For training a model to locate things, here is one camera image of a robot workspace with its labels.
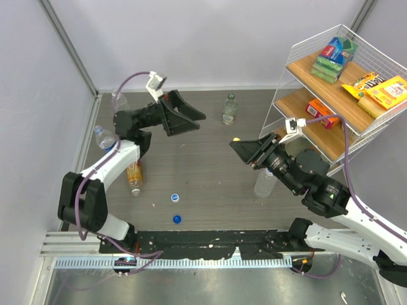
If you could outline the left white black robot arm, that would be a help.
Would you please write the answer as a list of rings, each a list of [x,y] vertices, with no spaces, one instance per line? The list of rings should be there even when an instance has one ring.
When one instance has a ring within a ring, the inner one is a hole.
[[[118,111],[113,117],[117,143],[94,165],[63,177],[58,218],[113,239],[120,252],[131,252],[136,243],[134,227],[109,213],[107,189],[147,153],[152,136],[147,127],[161,125],[170,137],[199,129],[198,121],[205,119],[206,115],[189,105],[177,90],[161,94],[144,108]]]

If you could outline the amber tea bottle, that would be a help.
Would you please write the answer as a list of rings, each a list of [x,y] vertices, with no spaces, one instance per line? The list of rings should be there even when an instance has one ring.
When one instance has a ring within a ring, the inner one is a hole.
[[[127,182],[132,196],[138,196],[141,193],[143,183],[141,161],[133,162],[126,169]]]

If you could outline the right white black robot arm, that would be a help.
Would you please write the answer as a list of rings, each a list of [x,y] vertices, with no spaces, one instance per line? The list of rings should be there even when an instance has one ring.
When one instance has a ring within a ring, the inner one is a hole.
[[[329,177],[329,165],[319,153],[305,149],[291,156],[274,133],[258,140],[234,139],[230,147],[253,170],[270,171],[295,196],[301,196],[309,211],[359,234],[358,238],[346,237],[296,219],[287,235],[291,249],[337,252],[371,266],[395,285],[406,286],[406,231],[363,203],[350,186]]]

